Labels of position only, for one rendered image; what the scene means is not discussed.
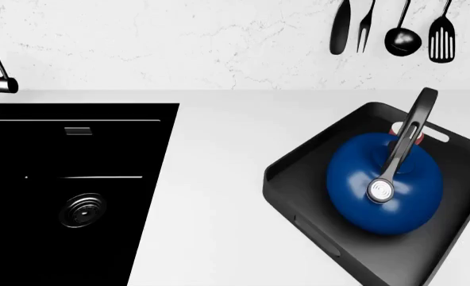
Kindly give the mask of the black rectangular serving tray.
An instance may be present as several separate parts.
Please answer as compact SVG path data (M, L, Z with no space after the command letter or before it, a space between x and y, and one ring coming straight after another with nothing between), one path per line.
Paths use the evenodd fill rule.
M443 175L433 217L404 235L375 235L343 218L330 202L326 168L349 138L388 133L406 113L370 102L289 152L264 172L264 198L362 286L428 286L470 220L470 140L448 133L425 137L421 147Z

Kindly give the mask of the red mug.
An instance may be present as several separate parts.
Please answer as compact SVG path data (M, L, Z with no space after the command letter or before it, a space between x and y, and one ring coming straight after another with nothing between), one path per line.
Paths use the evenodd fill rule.
M395 122L392 124L391 129L389 130L390 135L398 135L398 132L400 131L401 127L403 125L403 122ZM421 132L417 139L415 140L415 144L419 145L424 138L424 133Z

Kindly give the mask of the black hanging spoon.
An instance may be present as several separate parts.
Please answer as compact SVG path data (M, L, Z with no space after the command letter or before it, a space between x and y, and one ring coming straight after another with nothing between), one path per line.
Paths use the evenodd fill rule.
M329 51L333 55L340 55L345 50L349 37L351 20L351 6L349 0L342 0L333 19L329 40Z

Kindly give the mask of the round metal sink drain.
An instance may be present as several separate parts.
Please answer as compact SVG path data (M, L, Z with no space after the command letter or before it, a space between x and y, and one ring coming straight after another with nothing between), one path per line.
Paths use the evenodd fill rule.
M106 212L107 201L97 193L69 199L61 208L59 220L67 228L82 228L98 221Z

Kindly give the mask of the black hanging two-prong fork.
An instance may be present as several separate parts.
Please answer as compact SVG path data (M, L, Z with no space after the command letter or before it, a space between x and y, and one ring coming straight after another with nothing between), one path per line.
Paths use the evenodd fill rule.
M362 18L362 20L360 21L356 47L357 52L365 52L366 44L368 42L368 36L371 29L372 14L375 4L376 0L372 0L370 9L368 10L364 18Z

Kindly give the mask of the black kitchen sink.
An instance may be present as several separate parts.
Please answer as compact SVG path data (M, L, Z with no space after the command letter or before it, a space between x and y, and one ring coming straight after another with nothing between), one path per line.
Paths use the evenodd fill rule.
M128 286L179 106L0 105L0 286ZM60 223L86 193L107 201Z

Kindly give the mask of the black hanging ladle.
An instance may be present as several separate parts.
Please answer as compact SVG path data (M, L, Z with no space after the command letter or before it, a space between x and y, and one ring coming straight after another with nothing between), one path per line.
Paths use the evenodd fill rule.
M393 56L409 56L417 52L422 46L422 39L417 33L403 28L403 22L410 4L411 0L405 0L397 26L388 30L384 38L385 48Z

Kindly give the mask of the black hanging slotted spatula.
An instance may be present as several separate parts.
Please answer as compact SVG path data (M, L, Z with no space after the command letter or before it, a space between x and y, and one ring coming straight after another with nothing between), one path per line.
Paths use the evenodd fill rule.
M450 63L456 55L455 29L446 17L451 2L446 0L441 16L433 21L429 30L429 59L436 64Z

